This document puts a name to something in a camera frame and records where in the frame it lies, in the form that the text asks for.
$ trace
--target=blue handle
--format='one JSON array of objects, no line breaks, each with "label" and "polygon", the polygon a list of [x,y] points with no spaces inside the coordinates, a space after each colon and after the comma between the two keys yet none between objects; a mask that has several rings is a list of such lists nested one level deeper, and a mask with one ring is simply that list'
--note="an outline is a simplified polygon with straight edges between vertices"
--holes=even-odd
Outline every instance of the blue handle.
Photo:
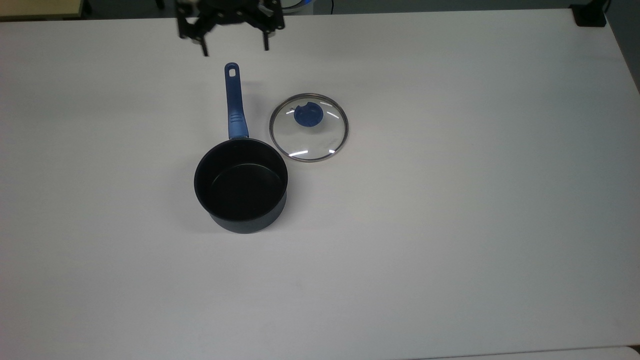
[{"label": "blue handle", "polygon": [[240,68],[236,63],[225,65],[227,84],[227,111],[229,114],[229,138],[248,138],[244,110],[242,107],[242,89],[240,87]]},{"label": "blue handle", "polygon": [[320,124],[323,116],[322,107],[311,101],[304,106],[298,105],[293,113],[296,122],[304,127],[314,127]]}]

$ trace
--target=black object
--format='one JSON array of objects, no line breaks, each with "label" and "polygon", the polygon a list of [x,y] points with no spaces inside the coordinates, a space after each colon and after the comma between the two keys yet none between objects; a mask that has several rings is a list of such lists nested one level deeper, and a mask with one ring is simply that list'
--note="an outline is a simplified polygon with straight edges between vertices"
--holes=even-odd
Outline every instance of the black object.
[{"label": "black object", "polygon": [[93,8],[91,7],[89,0],[84,0],[82,2],[82,13],[85,13],[87,15],[91,15],[93,13]]},{"label": "black object", "polygon": [[604,16],[605,11],[602,10],[602,7],[607,2],[611,5],[611,0],[592,0],[587,5],[574,4],[569,6],[573,12],[575,24],[587,28],[604,28],[607,24],[607,19]]},{"label": "black object", "polygon": [[248,138],[236,63],[225,66],[225,78],[230,139],[200,160],[193,184],[200,204],[216,223],[234,233],[254,233],[284,209],[289,176],[278,151]]},{"label": "black object", "polygon": [[[247,22],[262,31],[264,50],[269,50],[269,34],[276,29],[284,29],[284,16],[280,0],[174,0],[175,17],[178,22],[178,36],[192,38],[202,46],[202,53],[208,56],[204,36],[215,25],[239,24]],[[198,20],[187,21],[194,10],[198,10]]]}]

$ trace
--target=blue knob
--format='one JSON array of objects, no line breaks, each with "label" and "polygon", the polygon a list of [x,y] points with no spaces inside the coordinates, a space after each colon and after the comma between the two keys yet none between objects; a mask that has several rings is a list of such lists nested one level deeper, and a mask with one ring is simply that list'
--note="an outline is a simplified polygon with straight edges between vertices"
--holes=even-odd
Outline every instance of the blue knob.
[{"label": "blue knob", "polygon": [[314,102],[298,106],[293,112],[293,118],[296,119],[296,122],[305,127],[313,127],[320,124],[323,116],[322,107]]}]

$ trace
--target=glass lid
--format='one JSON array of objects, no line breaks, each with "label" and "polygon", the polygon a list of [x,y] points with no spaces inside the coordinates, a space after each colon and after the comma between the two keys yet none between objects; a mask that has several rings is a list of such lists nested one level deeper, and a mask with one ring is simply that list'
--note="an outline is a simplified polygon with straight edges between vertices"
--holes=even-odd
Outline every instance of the glass lid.
[{"label": "glass lid", "polygon": [[299,161],[320,161],[342,148],[349,124],[335,101],[319,94],[299,94],[273,111],[269,133],[286,156]]}]

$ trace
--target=robotic arm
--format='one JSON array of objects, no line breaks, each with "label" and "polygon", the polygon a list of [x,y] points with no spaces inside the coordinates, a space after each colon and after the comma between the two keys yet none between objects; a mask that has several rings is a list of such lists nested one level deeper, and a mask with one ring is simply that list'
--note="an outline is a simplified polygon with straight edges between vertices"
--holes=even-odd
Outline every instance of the robotic arm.
[{"label": "robotic arm", "polygon": [[[215,25],[247,22],[262,31],[264,50],[269,50],[269,36],[276,29],[284,29],[280,0],[174,0],[175,17],[180,38],[200,43],[204,56],[209,55],[206,33]],[[198,10],[198,19],[189,23],[187,17]]]}]

